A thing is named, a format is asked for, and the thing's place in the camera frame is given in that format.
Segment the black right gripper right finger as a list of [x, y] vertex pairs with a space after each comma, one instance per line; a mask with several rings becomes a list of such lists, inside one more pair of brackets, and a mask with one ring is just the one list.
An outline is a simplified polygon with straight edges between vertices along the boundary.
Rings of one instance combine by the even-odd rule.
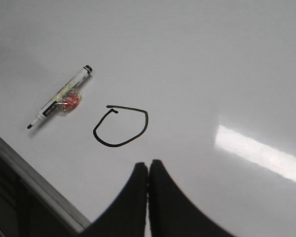
[[149, 169], [148, 211], [153, 237], [231, 237], [180, 190], [160, 160]]

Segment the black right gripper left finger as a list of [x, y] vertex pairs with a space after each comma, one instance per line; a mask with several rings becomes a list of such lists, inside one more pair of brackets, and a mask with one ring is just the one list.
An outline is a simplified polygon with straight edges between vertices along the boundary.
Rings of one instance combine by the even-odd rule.
[[80, 237], [143, 237], [146, 227], [148, 168], [143, 162], [134, 169], [115, 200]]

